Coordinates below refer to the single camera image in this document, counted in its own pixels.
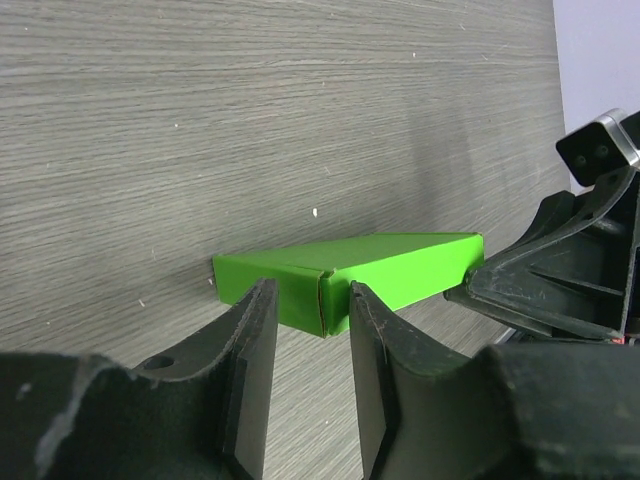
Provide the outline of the green paper box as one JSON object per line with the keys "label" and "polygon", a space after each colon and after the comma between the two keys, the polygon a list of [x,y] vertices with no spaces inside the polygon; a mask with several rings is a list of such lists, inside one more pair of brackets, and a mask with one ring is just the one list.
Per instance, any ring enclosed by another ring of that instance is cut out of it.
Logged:
{"label": "green paper box", "polygon": [[278,283],[278,321],[320,337],[349,328],[350,285],[368,285],[393,311],[462,283],[484,261],[478,233],[374,233],[213,258],[221,302],[260,278]]}

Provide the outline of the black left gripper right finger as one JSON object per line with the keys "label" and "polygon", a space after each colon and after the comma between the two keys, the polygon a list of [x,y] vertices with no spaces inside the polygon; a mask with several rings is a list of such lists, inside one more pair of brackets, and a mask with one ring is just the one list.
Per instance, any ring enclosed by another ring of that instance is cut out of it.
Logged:
{"label": "black left gripper right finger", "polygon": [[594,343],[489,345],[463,356],[350,292],[367,479],[635,479],[639,351]]}

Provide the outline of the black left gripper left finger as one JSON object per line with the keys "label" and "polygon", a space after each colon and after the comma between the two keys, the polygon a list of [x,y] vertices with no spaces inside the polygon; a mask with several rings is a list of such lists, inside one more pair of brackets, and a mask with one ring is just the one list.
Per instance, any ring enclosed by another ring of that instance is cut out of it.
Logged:
{"label": "black left gripper left finger", "polygon": [[5,479],[259,479],[278,286],[134,368],[101,355],[1,356]]}

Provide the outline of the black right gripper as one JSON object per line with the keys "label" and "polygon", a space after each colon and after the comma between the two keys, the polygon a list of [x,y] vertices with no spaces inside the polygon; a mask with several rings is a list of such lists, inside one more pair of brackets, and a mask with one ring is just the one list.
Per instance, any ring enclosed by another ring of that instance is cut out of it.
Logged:
{"label": "black right gripper", "polygon": [[446,300],[537,338],[639,341],[639,168],[544,198],[524,235]]}

